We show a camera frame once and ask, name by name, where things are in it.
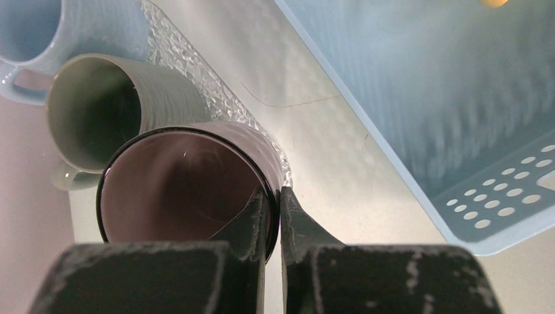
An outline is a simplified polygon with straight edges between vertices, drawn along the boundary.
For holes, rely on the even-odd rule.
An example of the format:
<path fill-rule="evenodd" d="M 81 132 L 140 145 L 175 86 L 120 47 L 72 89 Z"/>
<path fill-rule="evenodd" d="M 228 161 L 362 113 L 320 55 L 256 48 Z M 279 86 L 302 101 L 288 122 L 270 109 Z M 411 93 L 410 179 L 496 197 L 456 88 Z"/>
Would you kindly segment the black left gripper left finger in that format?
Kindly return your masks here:
<path fill-rule="evenodd" d="M 207 241 L 89 243 L 66 249 L 31 313 L 262 313 L 266 213 L 257 188 Z"/>

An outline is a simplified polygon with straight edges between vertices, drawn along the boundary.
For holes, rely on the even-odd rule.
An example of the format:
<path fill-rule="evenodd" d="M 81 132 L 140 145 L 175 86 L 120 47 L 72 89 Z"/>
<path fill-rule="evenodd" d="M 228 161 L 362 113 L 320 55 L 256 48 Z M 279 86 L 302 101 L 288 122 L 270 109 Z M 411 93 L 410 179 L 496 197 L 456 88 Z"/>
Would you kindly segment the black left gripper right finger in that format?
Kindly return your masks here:
<path fill-rule="evenodd" d="M 286 313 L 500 313 L 479 262 L 450 245 L 346 245 L 281 190 Z"/>

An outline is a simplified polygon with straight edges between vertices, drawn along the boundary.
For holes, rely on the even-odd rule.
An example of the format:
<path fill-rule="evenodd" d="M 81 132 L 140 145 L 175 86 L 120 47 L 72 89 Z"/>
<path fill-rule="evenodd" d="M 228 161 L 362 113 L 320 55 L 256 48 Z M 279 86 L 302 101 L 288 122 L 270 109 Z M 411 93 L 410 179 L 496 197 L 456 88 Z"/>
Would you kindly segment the pink ceramic mug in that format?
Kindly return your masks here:
<path fill-rule="evenodd" d="M 261 131 L 239 122 L 157 128 L 138 135 L 109 159 L 96 194 L 106 243 L 204 241 L 262 189 L 266 255 L 276 246 L 281 156 Z"/>

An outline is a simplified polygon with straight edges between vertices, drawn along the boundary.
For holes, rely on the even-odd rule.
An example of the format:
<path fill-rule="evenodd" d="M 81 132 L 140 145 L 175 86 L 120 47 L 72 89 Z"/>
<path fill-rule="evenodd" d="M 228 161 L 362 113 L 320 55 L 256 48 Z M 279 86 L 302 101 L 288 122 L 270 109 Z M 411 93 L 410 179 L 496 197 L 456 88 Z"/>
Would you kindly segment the grey ceramic mug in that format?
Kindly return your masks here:
<path fill-rule="evenodd" d="M 65 63 L 45 106 L 62 159 L 50 180 L 65 191 L 97 185 L 116 151 L 142 133 L 211 119 L 205 97 L 177 70 L 105 54 Z"/>

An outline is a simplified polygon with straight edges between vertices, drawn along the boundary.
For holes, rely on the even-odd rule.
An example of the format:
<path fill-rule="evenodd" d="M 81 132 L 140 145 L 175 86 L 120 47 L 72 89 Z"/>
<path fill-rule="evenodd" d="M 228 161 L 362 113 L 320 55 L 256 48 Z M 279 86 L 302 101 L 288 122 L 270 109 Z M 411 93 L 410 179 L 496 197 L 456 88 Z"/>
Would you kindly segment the light blue plastic basket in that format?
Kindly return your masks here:
<path fill-rule="evenodd" d="M 554 2 L 278 1 L 444 239 L 554 226 Z"/>

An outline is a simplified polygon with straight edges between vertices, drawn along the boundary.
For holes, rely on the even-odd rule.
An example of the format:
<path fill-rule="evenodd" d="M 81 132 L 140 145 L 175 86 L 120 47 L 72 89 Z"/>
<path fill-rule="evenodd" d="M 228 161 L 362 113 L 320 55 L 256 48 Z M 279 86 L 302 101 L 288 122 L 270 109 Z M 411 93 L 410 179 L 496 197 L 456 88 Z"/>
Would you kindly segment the light blue ceramic mug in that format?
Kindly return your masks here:
<path fill-rule="evenodd" d="M 1 96 L 42 105 L 46 90 L 15 84 L 22 70 L 54 76 L 67 60 L 87 53 L 144 61 L 148 37 L 137 1 L 2 1 Z"/>

